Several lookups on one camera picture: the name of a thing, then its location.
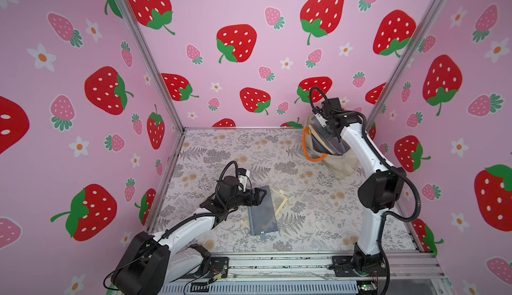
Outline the cream trim pouch underneath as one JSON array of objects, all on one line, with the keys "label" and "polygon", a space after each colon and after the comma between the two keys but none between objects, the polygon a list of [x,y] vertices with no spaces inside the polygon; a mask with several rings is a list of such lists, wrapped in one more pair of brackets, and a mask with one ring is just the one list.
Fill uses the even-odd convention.
[{"label": "cream trim pouch underneath", "polygon": [[282,190],[276,191],[272,188],[272,199],[273,206],[275,210],[275,216],[278,217],[282,212],[286,204],[289,202],[288,197],[285,195],[285,192]]}]

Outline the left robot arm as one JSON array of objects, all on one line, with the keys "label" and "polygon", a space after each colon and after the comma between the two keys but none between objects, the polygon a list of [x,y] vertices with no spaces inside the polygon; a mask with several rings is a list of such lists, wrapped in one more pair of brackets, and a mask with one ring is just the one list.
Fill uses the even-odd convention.
[{"label": "left robot arm", "polygon": [[193,243],[213,230],[239,207],[270,201],[268,187],[253,188],[247,175],[226,176],[193,215],[165,231],[140,232],[131,241],[116,269],[106,277],[108,290],[122,294],[158,294],[164,285],[189,274],[204,276],[211,253]]}]

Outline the grey-blue mesh pouch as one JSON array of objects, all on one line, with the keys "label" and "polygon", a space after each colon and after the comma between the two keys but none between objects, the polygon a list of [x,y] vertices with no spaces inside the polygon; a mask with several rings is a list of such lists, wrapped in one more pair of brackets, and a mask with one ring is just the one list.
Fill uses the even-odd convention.
[{"label": "grey-blue mesh pouch", "polygon": [[324,128],[313,125],[314,147],[328,155],[344,155],[349,149]]}]

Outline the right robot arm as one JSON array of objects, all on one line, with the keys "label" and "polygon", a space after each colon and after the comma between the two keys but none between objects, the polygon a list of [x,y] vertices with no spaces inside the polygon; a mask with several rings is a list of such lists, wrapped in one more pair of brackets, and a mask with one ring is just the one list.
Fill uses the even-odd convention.
[{"label": "right robot arm", "polygon": [[366,180],[357,190],[357,196],[365,210],[351,265],[358,274],[366,275],[384,263],[381,250],[383,215],[399,198],[405,171],[394,168],[378,150],[366,131],[364,115],[344,111],[338,98],[325,99],[315,117],[329,135],[349,147],[349,152],[355,154],[364,170]]}]

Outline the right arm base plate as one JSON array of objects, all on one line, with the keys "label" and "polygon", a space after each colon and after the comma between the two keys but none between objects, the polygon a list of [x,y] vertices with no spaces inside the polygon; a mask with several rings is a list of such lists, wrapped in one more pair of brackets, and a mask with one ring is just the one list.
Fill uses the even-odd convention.
[{"label": "right arm base plate", "polygon": [[328,266],[337,277],[386,277],[389,269],[383,257],[379,254],[373,256],[333,256]]}]

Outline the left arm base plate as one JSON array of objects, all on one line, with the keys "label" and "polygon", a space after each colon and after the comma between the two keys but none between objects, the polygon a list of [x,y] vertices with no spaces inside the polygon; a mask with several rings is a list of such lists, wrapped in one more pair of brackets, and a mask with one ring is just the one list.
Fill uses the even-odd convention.
[{"label": "left arm base plate", "polygon": [[206,278],[209,280],[219,280],[227,278],[229,272],[229,257],[214,256],[204,258],[200,264],[194,266],[180,279]]}]

